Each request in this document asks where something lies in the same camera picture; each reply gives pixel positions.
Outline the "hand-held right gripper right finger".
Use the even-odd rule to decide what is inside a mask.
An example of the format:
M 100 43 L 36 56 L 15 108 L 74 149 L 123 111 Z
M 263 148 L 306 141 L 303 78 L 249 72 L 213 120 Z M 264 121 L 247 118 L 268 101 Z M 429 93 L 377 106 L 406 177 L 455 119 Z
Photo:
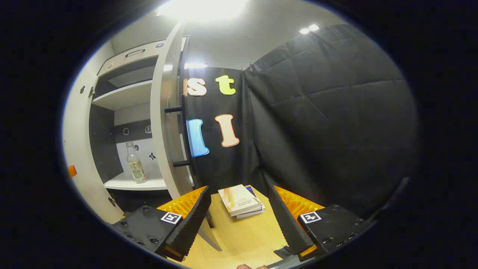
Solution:
M 336 252 L 373 225 L 342 206 L 324 207 L 275 185 L 269 203 L 288 247 L 301 262 Z

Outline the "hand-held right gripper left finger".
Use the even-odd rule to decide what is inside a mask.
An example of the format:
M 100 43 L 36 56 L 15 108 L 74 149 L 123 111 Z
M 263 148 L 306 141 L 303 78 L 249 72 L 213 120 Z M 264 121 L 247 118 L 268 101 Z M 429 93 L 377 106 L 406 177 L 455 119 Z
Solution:
M 112 227 L 157 255 L 185 260 L 211 204 L 208 186 L 190 191 L 159 207 L 143 205 Z

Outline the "grey cabinet door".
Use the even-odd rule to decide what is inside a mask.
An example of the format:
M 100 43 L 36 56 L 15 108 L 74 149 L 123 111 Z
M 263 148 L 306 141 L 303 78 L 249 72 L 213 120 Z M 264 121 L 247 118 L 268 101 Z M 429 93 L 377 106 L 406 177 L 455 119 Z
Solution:
M 97 72 L 114 51 L 110 41 L 86 57 L 86 62 L 73 76 L 62 117 L 62 147 L 68 167 L 74 166 L 74 190 L 102 221 L 113 224 L 121 219 L 123 211 L 110 202 L 91 152 L 89 114 L 91 87 L 98 81 Z
M 187 78 L 184 64 L 189 41 L 182 42 L 186 23 L 179 21 L 165 40 L 154 68 L 150 120 L 158 165 L 172 199 L 200 187 L 187 130 Z

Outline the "clear plastic bottle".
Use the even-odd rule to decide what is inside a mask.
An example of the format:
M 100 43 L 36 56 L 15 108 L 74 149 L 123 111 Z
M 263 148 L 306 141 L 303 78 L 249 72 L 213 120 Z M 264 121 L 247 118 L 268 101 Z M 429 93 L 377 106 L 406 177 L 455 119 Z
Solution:
M 133 142 L 126 142 L 127 150 L 127 164 L 134 181 L 137 184 L 147 182 L 147 175 L 142 167 L 141 160 L 138 152 L 136 151 L 135 144 Z

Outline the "grey cabinet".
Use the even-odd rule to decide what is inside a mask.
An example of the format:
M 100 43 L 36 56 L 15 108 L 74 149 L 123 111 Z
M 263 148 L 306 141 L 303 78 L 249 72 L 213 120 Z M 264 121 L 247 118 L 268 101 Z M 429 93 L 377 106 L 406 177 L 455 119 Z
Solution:
M 150 93 L 155 67 L 98 77 L 89 110 L 89 140 L 94 164 L 123 212 L 171 198 L 158 165 L 150 120 Z M 126 142 L 133 142 L 147 175 L 137 184 L 127 164 Z

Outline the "grey cabinet drawer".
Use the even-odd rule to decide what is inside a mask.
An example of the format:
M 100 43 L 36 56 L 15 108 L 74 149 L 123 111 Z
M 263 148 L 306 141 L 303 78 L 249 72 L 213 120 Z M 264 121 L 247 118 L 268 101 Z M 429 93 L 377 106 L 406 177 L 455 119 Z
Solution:
M 142 68 L 155 67 L 159 56 L 167 54 L 168 49 L 165 42 L 166 40 L 158 40 L 119 53 L 105 60 L 97 76 L 101 77 L 110 73 L 114 78 L 119 75 L 120 71 L 127 73 Z

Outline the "white paperback book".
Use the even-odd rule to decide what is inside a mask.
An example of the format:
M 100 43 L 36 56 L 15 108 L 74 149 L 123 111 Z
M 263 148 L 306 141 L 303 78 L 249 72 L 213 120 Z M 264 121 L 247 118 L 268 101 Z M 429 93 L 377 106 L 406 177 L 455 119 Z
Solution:
M 265 212 L 265 206 L 262 204 L 262 205 L 261 205 L 261 208 L 259 208 L 259 209 L 250 210 L 250 211 L 248 211 L 248 212 L 238 214 L 238 215 L 235 216 L 235 217 L 236 217 L 237 219 L 241 219 L 241 218 L 245 218 L 245 217 L 249 217 L 249 216 L 255 216 L 255 215 L 258 215 L 258 214 L 264 213 L 264 212 Z

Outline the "pale cover book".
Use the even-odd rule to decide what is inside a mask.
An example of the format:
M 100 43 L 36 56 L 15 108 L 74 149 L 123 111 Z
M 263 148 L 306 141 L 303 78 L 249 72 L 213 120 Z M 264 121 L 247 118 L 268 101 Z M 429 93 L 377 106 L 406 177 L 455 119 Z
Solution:
M 244 185 L 236 185 L 218 190 L 218 194 L 229 216 L 262 210 L 262 203 Z

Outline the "black backdrop cloth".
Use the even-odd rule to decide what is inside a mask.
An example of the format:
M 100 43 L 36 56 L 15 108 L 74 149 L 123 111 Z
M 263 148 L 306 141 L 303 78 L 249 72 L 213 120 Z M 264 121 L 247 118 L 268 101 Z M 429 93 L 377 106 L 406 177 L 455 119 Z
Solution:
M 323 206 L 374 214 L 412 177 L 419 123 L 401 71 L 348 24 L 276 47 L 244 71 L 200 68 L 207 93 L 186 98 L 209 153 L 202 185 L 239 184 L 264 195 L 274 184 Z

